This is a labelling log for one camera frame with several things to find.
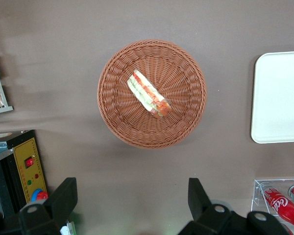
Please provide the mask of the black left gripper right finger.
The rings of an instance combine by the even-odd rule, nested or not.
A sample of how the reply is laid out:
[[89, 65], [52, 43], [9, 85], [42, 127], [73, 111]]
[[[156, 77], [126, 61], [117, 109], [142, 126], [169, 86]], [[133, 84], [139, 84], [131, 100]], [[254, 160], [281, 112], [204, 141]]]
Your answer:
[[192, 221], [179, 232], [180, 235], [234, 235], [232, 212], [222, 204], [213, 204], [198, 178], [188, 183], [188, 205]]

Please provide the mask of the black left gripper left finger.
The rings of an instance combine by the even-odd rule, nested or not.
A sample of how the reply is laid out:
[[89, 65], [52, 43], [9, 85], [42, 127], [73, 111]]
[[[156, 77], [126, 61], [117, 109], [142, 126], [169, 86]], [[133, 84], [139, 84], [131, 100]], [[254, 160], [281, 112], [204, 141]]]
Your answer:
[[66, 178], [46, 200], [31, 202], [19, 212], [23, 235], [59, 235], [77, 205], [77, 181]]

